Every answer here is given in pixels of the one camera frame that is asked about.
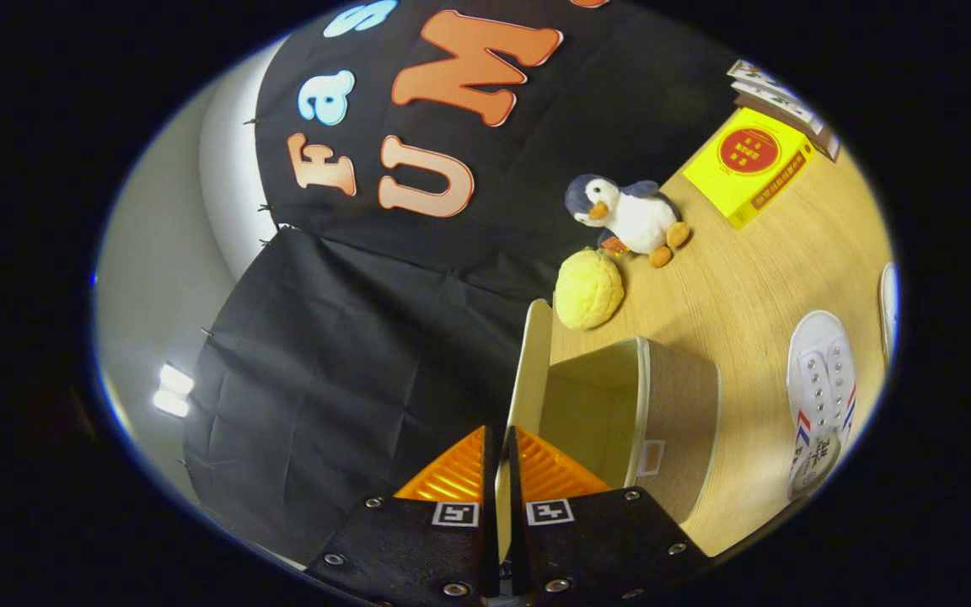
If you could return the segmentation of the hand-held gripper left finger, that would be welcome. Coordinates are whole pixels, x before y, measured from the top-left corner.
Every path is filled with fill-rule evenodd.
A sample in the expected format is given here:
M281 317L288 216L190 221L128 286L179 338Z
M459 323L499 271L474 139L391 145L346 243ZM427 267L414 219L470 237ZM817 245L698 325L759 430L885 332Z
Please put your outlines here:
M483 606L500 583L496 468L478 427L398 491L363 498L307 574L367 606Z

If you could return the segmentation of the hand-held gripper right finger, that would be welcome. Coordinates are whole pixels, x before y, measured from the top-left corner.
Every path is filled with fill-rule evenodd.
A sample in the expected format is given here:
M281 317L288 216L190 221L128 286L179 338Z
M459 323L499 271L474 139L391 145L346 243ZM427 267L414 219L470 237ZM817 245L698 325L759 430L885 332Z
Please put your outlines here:
M658 606L709 557L644 487L612 488L539 435L507 437L512 586L527 606Z

